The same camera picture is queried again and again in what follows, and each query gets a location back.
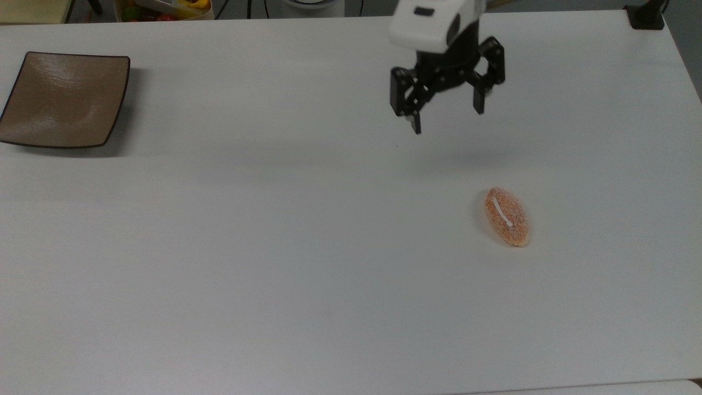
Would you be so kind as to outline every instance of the white icing stripe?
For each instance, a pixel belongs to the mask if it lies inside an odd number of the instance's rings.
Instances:
[[[502,212],[502,209],[500,208],[500,204],[497,203],[497,199],[494,196],[492,197],[492,204],[495,205],[497,212],[500,213],[500,216],[502,217],[502,219],[505,220],[505,222],[507,223],[507,226],[509,226],[511,228],[512,225],[514,225],[514,224],[505,216],[505,213]]]

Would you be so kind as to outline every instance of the robotic arm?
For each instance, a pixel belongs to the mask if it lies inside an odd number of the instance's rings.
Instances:
[[[441,91],[463,82],[473,86],[473,108],[482,114],[485,95],[505,81],[505,50],[494,37],[478,45],[485,0],[399,0],[390,22],[390,41],[417,52],[414,69],[390,71],[390,105],[421,133],[419,111]],[[484,75],[474,70],[485,58]]]

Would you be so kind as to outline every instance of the white device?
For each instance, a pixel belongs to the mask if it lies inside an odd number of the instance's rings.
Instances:
[[[399,0],[390,21],[390,42],[444,53],[484,12],[485,0]]]
[[[283,18],[342,18],[344,0],[283,0]]]

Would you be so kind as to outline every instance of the black clamp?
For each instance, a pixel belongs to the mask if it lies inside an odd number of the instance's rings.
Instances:
[[[485,95],[494,85],[505,81],[505,49],[495,37],[489,37],[474,52],[477,53],[471,54],[468,61],[460,65],[443,65],[440,56],[418,53],[414,69],[394,67],[390,71],[390,105],[395,115],[406,117],[414,132],[421,134],[419,112],[422,107],[436,93],[464,82],[473,86],[473,108],[482,114],[485,111]],[[474,70],[480,58],[488,62],[484,75]]]

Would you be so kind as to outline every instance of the black cable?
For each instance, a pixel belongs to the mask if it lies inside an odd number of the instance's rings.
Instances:
[[[215,19],[219,19],[219,17],[222,16],[222,11],[224,11],[224,7],[226,7],[228,3],[229,0],[224,0],[224,4],[222,4],[222,8],[220,8],[220,12],[217,13]]]

